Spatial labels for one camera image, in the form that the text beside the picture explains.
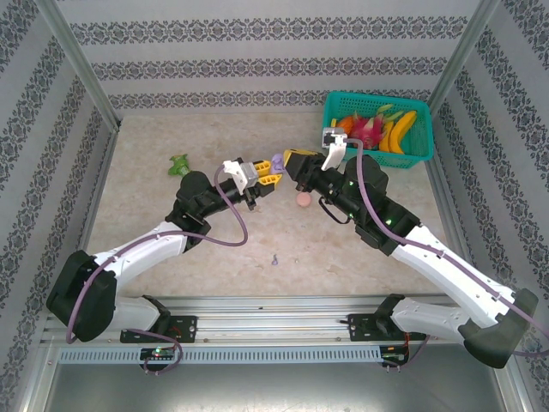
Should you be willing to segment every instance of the gray patterned wall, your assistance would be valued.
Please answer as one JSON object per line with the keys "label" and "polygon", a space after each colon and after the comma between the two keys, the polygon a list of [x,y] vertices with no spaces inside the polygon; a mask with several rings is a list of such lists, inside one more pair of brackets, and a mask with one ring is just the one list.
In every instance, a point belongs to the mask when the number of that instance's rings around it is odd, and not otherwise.
{"label": "gray patterned wall", "polygon": [[[434,124],[437,154],[474,264],[540,298],[549,324],[549,0],[503,0]],[[531,330],[522,349],[549,342]],[[549,360],[521,359],[535,410]]]}
{"label": "gray patterned wall", "polygon": [[0,411],[80,243],[110,131],[32,0],[0,0]]}
{"label": "gray patterned wall", "polygon": [[425,100],[478,2],[58,4],[123,116],[322,110],[329,90]]}

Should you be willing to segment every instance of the countertop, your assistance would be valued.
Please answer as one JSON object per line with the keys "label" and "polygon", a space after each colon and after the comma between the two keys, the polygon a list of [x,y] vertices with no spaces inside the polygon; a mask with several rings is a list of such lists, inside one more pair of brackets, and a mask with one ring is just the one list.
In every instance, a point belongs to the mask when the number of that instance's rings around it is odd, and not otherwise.
{"label": "countertop", "polygon": [[[172,210],[180,178],[168,176],[173,155],[213,179],[225,160],[270,159],[286,148],[319,150],[320,113],[126,116],[95,219],[88,252],[106,251],[156,227]],[[388,194],[445,237],[425,166],[384,168]],[[253,212],[238,205],[248,243],[227,248],[202,242],[137,277],[123,294],[136,296],[283,296],[430,294],[440,291],[419,273],[371,249],[352,224],[338,225],[318,195],[302,209],[286,176]],[[230,211],[208,218],[209,235],[242,239]],[[276,254],[278,265],[272,265]]]}

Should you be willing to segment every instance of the teal plastic basket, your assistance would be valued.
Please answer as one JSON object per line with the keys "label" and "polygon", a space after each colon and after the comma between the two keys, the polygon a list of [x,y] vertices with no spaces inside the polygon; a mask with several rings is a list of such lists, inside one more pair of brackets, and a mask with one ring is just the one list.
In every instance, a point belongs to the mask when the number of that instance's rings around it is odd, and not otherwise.
{"label": "teal plastic basket", "polygon": [[[358,113],[370,118],[376,115],[380,106],[392,104],[386,113],[391,114],[403,110],[415,110],[418,118],[401,142],[405,154],[365,150],[366,155],[373,157],[381,166],[409,169],[419,161],[428,161],[433,153],[432,122],[429,106],[420,100],[402,99],[399,97],[376,96],[373,94],[332,92],[328,94],[324,105],[323,127],[330,127],[332,118],[338,120]],[[347,148],[345,159],[351,159],[357,154],[356,148]]]}

